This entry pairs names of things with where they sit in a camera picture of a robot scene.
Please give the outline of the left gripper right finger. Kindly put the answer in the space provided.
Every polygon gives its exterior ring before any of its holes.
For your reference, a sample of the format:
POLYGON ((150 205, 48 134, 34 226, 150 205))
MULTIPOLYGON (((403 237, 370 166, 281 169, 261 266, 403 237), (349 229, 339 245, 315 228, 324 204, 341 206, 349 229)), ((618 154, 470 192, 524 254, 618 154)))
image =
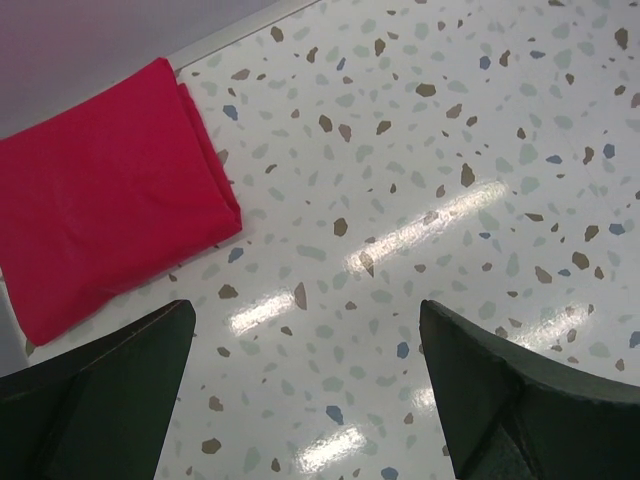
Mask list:
POLYGON ((638 478, 638 387, 553 361, 432 300, 419 329, 456 478, 638 478))

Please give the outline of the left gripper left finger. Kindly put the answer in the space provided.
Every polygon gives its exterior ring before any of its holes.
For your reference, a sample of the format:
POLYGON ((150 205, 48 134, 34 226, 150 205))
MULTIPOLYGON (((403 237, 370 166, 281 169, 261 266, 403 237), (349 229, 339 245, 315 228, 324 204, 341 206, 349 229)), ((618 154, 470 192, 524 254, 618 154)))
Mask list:
POLYGON ((2 377, 2 478, 153 478, 195 325, 175 300, 2 377))

